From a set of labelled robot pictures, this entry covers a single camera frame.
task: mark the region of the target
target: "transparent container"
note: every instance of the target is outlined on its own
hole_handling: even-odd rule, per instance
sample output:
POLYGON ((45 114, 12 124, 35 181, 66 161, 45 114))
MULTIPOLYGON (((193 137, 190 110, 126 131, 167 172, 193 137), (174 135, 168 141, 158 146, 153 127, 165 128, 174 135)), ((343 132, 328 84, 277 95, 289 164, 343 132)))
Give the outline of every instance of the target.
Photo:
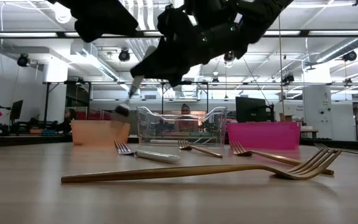
POLYGON ((158 114, 139 106, 139 144, 177 145, 179 139, 185 139, 194 145, 223 147, 226 115, 225 106, 217 106, 204 115, 158 114))

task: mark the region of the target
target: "table surface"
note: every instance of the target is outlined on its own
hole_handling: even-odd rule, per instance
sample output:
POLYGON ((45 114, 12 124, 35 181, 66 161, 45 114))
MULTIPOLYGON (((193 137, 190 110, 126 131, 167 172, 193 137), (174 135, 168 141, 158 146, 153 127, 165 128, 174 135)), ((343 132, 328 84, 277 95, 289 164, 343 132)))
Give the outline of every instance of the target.
MULTIPOLYGON (((270 164, 215 149, 223 159, 177 147, 140 147, 181 156, 164 164, 114 149, 71 143, 0 147, 0 224, 358 223, 358 156, 342 153, 334 178, 277 179, 262 170, 174 179, 61 184, 62 175, 216 164, 270 164)), ((301 146, 306 159, 316 149, 301 146)))

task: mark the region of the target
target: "fork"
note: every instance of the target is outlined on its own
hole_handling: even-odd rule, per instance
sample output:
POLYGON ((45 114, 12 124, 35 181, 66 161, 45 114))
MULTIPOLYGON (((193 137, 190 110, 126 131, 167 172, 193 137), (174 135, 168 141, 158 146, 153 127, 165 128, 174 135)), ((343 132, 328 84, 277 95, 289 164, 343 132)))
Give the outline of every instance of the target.
MULTIPOLYGON (((321 143, 315 143, 314 144, 318 149, 328 149, 330 151, 330 148, 328 148, 327 146, 325 146, 324 144, 321 143)), ((342 150, 342 152, 347 152, 347 153, 351 153, 351 154, 356 154, 358 155, 358 152, 352 152, 352 151, 348 151, 348 150, 342 150)))
MULTIPOLYGON (((278 156, 275 154, 271 154, 271 153, 267 153, 267 152, 259 152, 259 151, 250 151, 250 150, 245 150, 241 144, 237 141, 234 142, 230 142, 230 148, 233 151, 233 154, 236 156, 251 156, 253 154, 256 154, 258 156, 262 156, 265 157, 267 159, 272 159, 274 161, 278 161, 278 162, 282 162, 284 164, 288 164, 288 165, 292 165, 292 166, 297 166, 299 164, 301 164, 301 161, 298 161, 296 159, 290 159, 284 156, 278 156)), ((327 175, 334 175, 334 171, 333 170, 329 170, 329 169, 325 169, 322 171, 322 174, 327 174, 327 175)))
POLYGON ((215 153, 215 152, 212 152, 212 151, 209 151, 208 149, 204 149, 204 148, 198 147, 198 146, 190 146, 189 144, 187 144, 187 141, 184 140, 184 139, 179 139, 178 144, 179 144, 179 149, 181 149, 181 150, 192 150, 192 149, 194 149, 194 150, 197 150, 199 152, 205 153, 205 154, 210 155, 210 156, 223 158, 222 155, 220 155, 218 153, 215 153))
POLYGON ((319 150, 306 162, 289 170, 276 169, 265 165, 220 165, 220 166, 194 166, 194 167, 172 167, 159 169, 130 170, 122 172, 105 172, 96 174, 71 175, 61 178, 62 183, 83 183, 113 180, 144 180, 170 177, 188 177, 194 175, 220 174, 242 170, 266 170, 280 177, 293 180, 307 180, 319 175, 325 170, 341 153, 341 150, 327 149, 319 150))
POLYGON ((118 154, 124 156, 137 156, 145 159, 151 159, 160 162, 179 162, 180 157, 176 155, 169 155, 169 154, 162 154, 157 152, 150 152, 150 151, 143 151, 143 150, 136 150, 135 152, 131 151, 127 144, 124 141, 114 141, 114 145, 118 154))

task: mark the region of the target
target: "black monitor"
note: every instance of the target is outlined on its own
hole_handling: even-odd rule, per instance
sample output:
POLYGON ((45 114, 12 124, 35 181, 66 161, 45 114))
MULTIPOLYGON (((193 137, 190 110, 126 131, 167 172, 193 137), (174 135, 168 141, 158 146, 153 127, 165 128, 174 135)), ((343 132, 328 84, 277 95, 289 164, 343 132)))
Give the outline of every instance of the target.
POLYGON ((22 113, 22 106, 23 106, 23 100, 19 100, 12 104, 11 115, 9 117, 9 119, 11 121, 14 121, 14 120, 20 118, 20 114, 22 113))
POLYGON ((266 112, 266 102, 262 99, 236 97, 236 119, 238 123, 249 121, 271 121, 270 113, 266 112))

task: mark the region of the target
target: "pink bin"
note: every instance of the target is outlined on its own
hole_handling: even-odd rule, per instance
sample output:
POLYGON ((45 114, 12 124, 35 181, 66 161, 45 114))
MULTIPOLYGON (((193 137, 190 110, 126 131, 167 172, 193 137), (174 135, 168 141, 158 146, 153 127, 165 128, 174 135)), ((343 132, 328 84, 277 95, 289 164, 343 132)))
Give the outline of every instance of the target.
POLYGON ((298 149, 301 128, 296 122, 256 122, 228 124, 230 141, 253 149, 298 149))

